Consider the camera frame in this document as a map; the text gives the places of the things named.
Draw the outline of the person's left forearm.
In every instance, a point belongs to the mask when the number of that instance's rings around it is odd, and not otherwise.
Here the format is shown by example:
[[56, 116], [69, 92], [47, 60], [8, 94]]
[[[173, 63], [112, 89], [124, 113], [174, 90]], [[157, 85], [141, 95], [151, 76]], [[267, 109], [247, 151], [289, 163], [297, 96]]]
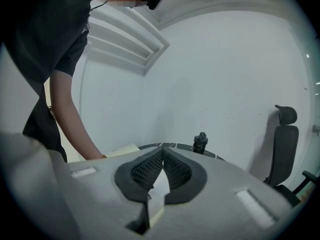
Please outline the person's left forearm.
[[69, 143], [85, 160], [105, 158], [87, 133], [73, 102], [72, 76], [54, 70], [49, 85], [52, 112]]

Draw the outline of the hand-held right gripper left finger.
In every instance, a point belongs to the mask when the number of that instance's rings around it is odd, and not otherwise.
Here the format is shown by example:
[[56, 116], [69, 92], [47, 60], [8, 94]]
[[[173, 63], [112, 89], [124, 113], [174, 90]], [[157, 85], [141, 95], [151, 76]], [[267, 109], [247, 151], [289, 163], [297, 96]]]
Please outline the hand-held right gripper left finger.
[[102, 212], [104, 222], [135, 231], [144, 223], [150, 227], [148, 193], [163, 167], [158, 151], [159, 147], [148, 147], [105, 160], [71, 163], [69, 168]]

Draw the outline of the person's black shirt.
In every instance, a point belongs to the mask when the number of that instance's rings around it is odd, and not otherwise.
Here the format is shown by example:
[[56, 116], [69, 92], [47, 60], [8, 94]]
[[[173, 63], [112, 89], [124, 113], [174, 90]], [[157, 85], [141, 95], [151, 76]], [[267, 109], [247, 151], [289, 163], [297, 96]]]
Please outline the person's black shirt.
[[39, 99], [23, 134], [67, 158], [64, 134], [52, 111], [50, 77], [54, 70], [72, 76], [87, 45], [92, 0], [19, 0], [20, 16], [10, 18], [4, 44]]

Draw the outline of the white linear ceiling vent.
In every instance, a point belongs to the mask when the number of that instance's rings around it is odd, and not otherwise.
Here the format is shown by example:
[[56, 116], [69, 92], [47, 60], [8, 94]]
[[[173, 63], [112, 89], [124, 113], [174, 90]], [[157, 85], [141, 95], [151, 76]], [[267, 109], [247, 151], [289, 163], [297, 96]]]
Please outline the white linear ceiling vent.
[[89, 52], [96, 61], [145, 76], [170, 43], [134, 9], [105, 8], [90, 12]]

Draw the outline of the black office chair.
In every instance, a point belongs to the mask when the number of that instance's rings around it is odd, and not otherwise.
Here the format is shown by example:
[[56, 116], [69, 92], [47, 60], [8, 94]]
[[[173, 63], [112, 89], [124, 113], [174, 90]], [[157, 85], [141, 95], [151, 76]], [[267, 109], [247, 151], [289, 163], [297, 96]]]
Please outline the black office chair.
[[294, 108], [289, 106], [276, 104], [274, 107], [278, 109], [279, 125], [274, 132], [270, 172], [263, 182], [280, 193], [292, 207], [295, 207], [301, 203], [297, 194], [308, 183], [318, 185], [320, 176], [315, 176], [306, 170], [303, 171], [302, 175], [305, 179], [294, 191], [290, 191], [282, 184], [289, 178], [294, 166], [299, 129], [293, 124], [297, 121], [298, 114]]

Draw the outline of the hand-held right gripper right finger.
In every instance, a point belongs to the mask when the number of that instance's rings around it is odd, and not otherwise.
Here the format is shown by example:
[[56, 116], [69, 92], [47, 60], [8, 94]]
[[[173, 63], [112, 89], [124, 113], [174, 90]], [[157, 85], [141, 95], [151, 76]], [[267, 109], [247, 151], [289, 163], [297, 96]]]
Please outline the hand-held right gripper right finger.
[[292, 212], [288, 201], [241, 168], [165, 147], [169, 193], [151, 240], [271, 240]]

